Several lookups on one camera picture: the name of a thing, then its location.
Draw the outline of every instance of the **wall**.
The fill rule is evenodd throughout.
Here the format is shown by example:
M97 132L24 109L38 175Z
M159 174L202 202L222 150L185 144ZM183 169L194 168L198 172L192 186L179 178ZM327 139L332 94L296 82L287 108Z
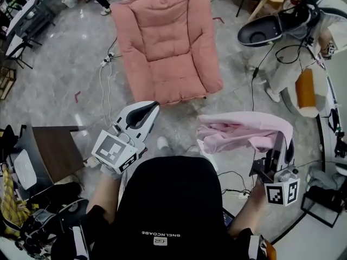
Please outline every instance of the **wall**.
M336 54L326 63L336 93L342 126L347 131L347 51ZM342 213L334 228L311 216L304 219L280 240L275 248L278 260L334 260L347 245L347 213Z
M306 215L274 247L278 260L334 260L344 252L346 240L347 213L341 214L333 228Z

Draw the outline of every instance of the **white cable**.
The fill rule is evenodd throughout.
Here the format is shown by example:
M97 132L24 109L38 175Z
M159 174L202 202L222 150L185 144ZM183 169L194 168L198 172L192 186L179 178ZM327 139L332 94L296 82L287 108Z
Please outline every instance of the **white cable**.
M112 76L112 66L111 66L111 61L109 61L109 64L110 64L110 75L108 76L108 106L110 107L110 112L108 113L108 119L110 120L110 126L111 126L111 110L112 110L112 107L111 107L111 103L110 103L110 96L111 96L111 86L110 86L110 79L111 79L111 76Z
M101 107L102 107L102 114L104 115L105 124L108 127L107 121L106 121L106 116L105 116L105 111L104 111L104 95L105 95L105 91L104 91L104 88L102 86L102 81L101 81L101 70L102 70L102 68L103 68L103 66L100 67L100 71L99 71L100 86L101 86L101 89L102 89Z

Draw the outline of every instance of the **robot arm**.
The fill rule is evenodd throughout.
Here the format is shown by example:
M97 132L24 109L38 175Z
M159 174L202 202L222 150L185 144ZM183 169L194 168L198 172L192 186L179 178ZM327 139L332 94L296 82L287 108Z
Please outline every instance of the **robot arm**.
M126 106L112 122L115 135L102 130L92 150L109 170L122 174L147 151L144 140L159 113L159 103L142 101Z
M253 161L249 175L258 175L271 204L288 206L298 199L300 178L293 156L293 141L287 148L285 137L279 132L274 148L266 153L266 157Z

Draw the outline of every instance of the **shoe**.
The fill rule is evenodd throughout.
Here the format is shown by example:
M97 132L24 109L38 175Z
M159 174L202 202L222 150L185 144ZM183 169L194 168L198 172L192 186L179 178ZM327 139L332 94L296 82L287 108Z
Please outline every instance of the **shoe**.
M267 89L266 89L266 93L268 94L268 96L270 96L270 98L271 98L274 102L277 102L277 103L278 103L278 102L281 101L280 94L279 94L279 93L274 94L270 88L267 88Z
M110 12L111 12L111 9L110 9L110 8L108 8L108 9L103 8L103 10L102 10L102 12L101 12L101 15L108 15Z
M169 143L166 137L160 136L157 140L157 146L159 150L162 150L163 147L169 147Z

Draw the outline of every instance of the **armchair cushion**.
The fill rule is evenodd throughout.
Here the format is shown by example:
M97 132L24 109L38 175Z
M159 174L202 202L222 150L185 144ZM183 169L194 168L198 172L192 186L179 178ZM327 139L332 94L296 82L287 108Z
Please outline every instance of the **armchair cushion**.
M136 101L171 104L222 89L210 0L127 0L111 9Z

